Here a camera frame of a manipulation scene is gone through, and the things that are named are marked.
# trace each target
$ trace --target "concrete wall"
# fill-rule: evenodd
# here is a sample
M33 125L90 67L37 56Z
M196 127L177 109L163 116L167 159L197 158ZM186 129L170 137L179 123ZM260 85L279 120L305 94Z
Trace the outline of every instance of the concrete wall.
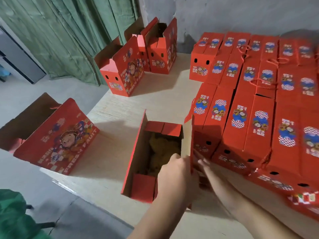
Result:
M319 0L138 0L145 23L177 18L178 51L190 53L203 32L249 32L319 40Z

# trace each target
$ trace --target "wooden table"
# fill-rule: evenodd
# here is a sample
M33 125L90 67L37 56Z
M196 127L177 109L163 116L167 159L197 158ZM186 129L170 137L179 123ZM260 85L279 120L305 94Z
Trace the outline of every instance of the wooden table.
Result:
M170 75L147 73L132 97L108 91L88 117L101 130L71 176L41 169L64 188L135 226L148 204L120 194L144 109L149 120L182 124L201 85L189 80L189 54L178 54ZM221 168L246 196L273 213L306 239L317 238L319 225L286 207L279 197ZM247 239L249 232L232 220L211 193L203 192L175 229L172 238Z

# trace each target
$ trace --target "curtain fold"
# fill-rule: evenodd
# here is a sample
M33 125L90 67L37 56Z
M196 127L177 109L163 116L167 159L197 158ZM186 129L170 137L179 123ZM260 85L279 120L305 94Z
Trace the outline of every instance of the curtain fold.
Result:
M52 78L106 84L94 56L138 17L135 0L0 0L0 16Z

